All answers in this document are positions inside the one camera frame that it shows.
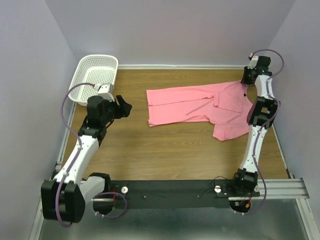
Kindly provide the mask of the pink t shirt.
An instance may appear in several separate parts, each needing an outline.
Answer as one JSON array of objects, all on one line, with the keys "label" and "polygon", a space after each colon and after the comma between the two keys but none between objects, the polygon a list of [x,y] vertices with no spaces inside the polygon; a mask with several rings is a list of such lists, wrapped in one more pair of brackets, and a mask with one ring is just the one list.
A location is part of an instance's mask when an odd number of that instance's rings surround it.
[{"label": "pink t shirt", "polygon": [[249,132],[247,115],[253,105],[247,89],[230,81],[147,90],[148,124],[209,122],[212,136],[221,142],[241,137]]}]

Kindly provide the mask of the white plastic laundry basket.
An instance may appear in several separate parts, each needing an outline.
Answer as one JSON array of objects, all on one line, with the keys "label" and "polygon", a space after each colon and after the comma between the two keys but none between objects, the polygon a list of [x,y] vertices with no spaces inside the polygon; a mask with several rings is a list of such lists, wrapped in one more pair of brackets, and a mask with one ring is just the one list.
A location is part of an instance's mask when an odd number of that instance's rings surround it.
[{"label": "white plastic laundry basket", "polygon": [[118,65],[118,59],[112,55],[91,54],[80,59],[69,87],[72,88],[78,84],[81,84],[81,86],[76,87],[69,93],[69,99],[81,106],[86,106],[87,99],[98,93],[93,87],[87,85],[88,83],[94,85],[111,84],[111,88],[113,88],[116,82]]}]

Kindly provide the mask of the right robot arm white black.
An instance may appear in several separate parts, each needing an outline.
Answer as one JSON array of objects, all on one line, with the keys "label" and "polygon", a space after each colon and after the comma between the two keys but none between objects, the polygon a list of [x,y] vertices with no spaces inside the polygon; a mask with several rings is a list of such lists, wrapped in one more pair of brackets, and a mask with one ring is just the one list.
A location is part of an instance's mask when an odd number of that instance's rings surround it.
[{"label": "right robot arm white black", "polygon": [[249,132],[245,154],[230,183],[230,191],[236,196],[252,193],[257,187],[258,177],[261,176],[259,158],[262,144],[280,108],[272,89],[273,74],[269,71],[271,58],[252,53],[249,60],[241,83],[255,85],[257,97],[246,119]]}]

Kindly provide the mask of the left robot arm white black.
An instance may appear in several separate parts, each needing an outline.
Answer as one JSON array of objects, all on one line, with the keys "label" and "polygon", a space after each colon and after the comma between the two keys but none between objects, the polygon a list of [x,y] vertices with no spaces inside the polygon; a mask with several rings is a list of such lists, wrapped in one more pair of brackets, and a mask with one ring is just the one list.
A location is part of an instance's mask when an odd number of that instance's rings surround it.
[{"label": "left robot arm white black", "polygon": [[45,180],[40,188],[42,213],[47,220],[57,220],[68,228],[82,219],[86,204],[94,197],[113,196],[125,199],[111,189],[111,179],[105,173],[93,173],[82,182],[84,171],[104,140],[107,128],[115,119],[130,115],[132,105],[121,95],[114,101],[100,95],[87,100],[87,115],[75,136],[75,147],[64,167],[52,180]]}]

